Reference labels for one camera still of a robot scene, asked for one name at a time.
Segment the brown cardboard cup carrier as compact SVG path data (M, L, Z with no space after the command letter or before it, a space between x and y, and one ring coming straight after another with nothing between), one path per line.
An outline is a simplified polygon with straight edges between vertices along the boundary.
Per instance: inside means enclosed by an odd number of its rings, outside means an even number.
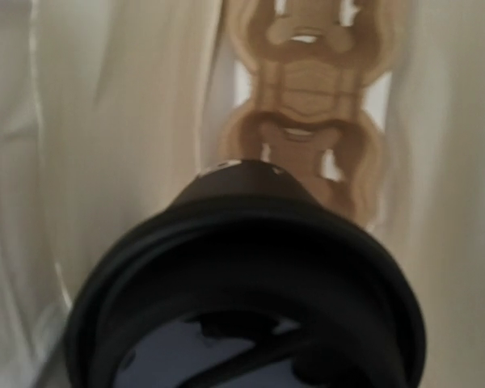
M392 67L403 1L228 1L225 22L250 76L220 139L224 159L267 160L325 208L367 226L377 212L383 139L365 110Z

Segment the beige paper bag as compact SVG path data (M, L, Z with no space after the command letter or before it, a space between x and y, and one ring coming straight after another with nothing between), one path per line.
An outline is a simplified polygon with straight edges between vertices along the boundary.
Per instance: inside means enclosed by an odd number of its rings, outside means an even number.
M369 228L420 298L424 386L485 387L485 1L400 7ZM0 1L0 387L67 386L79 286L216 162L248 88L219 1Z

